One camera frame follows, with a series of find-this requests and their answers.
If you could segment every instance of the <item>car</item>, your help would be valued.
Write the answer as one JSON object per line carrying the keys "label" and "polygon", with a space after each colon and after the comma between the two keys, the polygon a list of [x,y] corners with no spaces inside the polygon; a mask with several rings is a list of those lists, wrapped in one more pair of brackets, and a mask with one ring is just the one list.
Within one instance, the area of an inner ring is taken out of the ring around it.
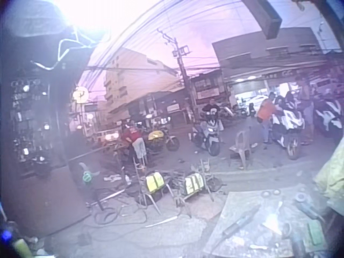
{"label": "car", "polygon": [[255,111],[258,111],[259,108],[260,108],[260,105],[262,104],[262,102],[267,99],[268,96],[266,95],[257,95],[255,97],[253,97],[252,99],[246,101],[246,108],[248,110],[248,106],[250,103],[253,103],[253,106],[254,106],[254,110]]}

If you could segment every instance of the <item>white scooter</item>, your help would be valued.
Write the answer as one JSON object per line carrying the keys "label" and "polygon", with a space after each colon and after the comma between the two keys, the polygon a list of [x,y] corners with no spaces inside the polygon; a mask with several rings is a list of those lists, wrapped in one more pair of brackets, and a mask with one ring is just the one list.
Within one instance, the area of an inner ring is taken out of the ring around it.
{"label": "white scooter", "polygon": [[305,128],[305,121],[294,103],[278,107],[277,114],[272,116],[272,138],[286,149],[290,160],[296,160],[300,156],[300,133]]}
{"label": "white scooter", "polygon": [[314,125],[325,136],[339,144],[343,137],[343,109],[336,99],[321,99],[315,102]]}
{"label": "white scooter", "polygon": [[197,147],[206,149],[211,156],[217,156],[220,153],[220,139],[216,110],[207,112],[205,116],[205,121],[193,126],[189,138]]}

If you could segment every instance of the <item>man in black shirt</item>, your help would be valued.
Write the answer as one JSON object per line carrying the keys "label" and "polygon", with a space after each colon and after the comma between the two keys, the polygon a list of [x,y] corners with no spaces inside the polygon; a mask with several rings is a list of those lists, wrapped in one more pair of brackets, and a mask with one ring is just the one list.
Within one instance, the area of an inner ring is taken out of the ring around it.
{"label": "man in black shirt", "polygon": [[220,107],[216,104],[215,99],[211,98],[209,101],[209,104],[206,104],[202,111],[204,112],[210,112],[212,109],[216,109],[216,118],[218,118],[218,113],[220,112]]}
{"label": "man in black shirt", "polygon": [[[203,112],[210,112],[210,111],[212,111],[212,109],[216,109],[215,117],[216,117],[216,119],[218,119],[219,112],[220,112],[221,108],[216,104],[215,99],[213,99],[213,98],[210,99],[209,104],[206,104],[202,108],[202,111]],[[218,119],[218,122],[219,122],[218,133],[220,136],[220,131],[224,130],[224,126],[222,125],[221,119]]]}

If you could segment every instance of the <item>table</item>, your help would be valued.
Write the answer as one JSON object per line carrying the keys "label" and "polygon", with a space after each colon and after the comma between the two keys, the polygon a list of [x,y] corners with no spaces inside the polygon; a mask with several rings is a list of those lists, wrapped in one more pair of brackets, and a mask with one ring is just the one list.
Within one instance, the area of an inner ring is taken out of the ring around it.
{"label": "table", "polygon": [[[297,229],[304,237],[307,252],[312,252],[312,245],[308,236],[307,223],[310,220],[304,213],[299,211],[294,205],[294,197],[301,189],[302,185],[281,190],[281,195],[271,195],[268,198],[261,197],[262,191],[250,192],[230,192],[219,221],[212,232],[204,252],[210,254],[213,247],[222,238],[222,232],[229,225],[234,223],[243,212],[250,210],[254,205],[261,204],[261,208],[254,219],[237,232],[233,237],[225,240],[215,250],[212,255],[221,257],[292,257],[293,252],[289,239],[282,240],[280,236],[272,233],[261,224],[265,222],[269,214],[275,213],[278,202],[284,198],[283,206],[280,209],[279,222],[289,222],[293,229]],[[278,243],[278,248],[268,250],[253,250],[250,245],[273,246]]]}

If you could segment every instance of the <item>concrete ground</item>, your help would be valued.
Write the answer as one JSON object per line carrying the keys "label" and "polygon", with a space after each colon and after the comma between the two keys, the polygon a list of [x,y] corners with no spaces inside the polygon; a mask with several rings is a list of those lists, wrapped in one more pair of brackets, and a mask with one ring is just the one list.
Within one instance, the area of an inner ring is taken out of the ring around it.
{"label": "concrete ground", "polygon": [[[251,143],[254,148],[252,163],[247,171],[239,169],[239,160],[231,159],[228,148],[234,144],[235,136],[243,128],[250,128]],[[224,186],[214,194],[214,202],[208,194],[199,194],[188,200],[192,218],[180,210],[169,194],[158,201],[162,215],[149,206],[146,210],[137,208],[132,198],[121,196],[111,200],[108,206],[120,210],[120,216],[106,226],[96,225],[94,217],[63,230],[53,236],[56,251],[64,257],[204,257],[202,250],[213,231],[230,191],[253,191],[285,188],[300,183],[310,187],[312,177],[328,160],[334,150],[330,139],[317,136],[312,146],[305,146],[302,157],[297,161],[286,158],[278,145],[270,145],[264,150],[259,144],[260,128],[253,120],[243,120],[223,132],[225,144],[218,157],[210,157],[206,151],[197,149],[188,139],[189,128],[174,133],[179,137],[181,147],[178,152],[164,150],[155,158],[156,167],[161,170],[186,170],[200,159],[210,159],[211,171],[222,179]],[[154,223],[177,216],[176,219],[153,227]],[[83,238],[90,235],[87,243]]]}

